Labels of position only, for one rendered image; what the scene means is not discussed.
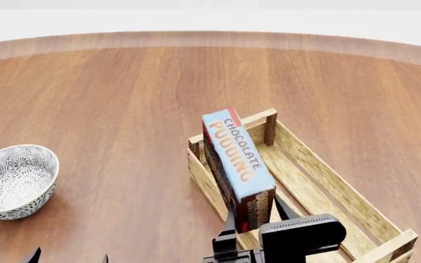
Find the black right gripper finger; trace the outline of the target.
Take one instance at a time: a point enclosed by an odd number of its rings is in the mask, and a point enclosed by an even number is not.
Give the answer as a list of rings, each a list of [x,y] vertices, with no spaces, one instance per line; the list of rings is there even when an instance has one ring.
[[[212,240],[213,251],[237,251],[235,216],[229,210],[222,232]]]
[[[274,202],[276,204],[276,209],[282,221],[288,221],[295,218],[299,218],[300,215],[292,210],[289,205],[280,197],[279,194],[275,194]]]

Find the chocolate pudding box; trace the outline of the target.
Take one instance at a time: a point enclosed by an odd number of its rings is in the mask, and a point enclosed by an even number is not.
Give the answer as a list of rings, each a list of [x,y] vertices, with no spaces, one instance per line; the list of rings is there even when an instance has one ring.
[[[205,159],[239,234],[270,220],[276,185],[235,109],[202,116]]]

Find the wooden crate tray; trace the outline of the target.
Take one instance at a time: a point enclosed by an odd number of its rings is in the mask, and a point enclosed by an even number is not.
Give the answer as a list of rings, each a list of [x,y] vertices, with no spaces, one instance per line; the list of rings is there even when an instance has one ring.
[[[241,118],[241,122],[275,180],[275,194],[300,217],[330,214],[346,228],[346,238],[337,251],[307,256],[306,263],[409,262],[417,234],[391,223],[291,133],[274,109]],[[187,153],[192,178],[225,223],[229,209],[205,159],[203,133],[189,139]],[[273,198],[268,223],[279,221]],[[259,228],[236,232],[238,251],[262,248]]]

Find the white black patterned bowl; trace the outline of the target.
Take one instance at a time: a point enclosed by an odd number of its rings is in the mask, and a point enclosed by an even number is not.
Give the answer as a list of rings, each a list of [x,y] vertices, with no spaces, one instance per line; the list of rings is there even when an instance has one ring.
[[[11,221],[36,213],[55,191],[57,155],[40,145],[0,149],[0,220]]]

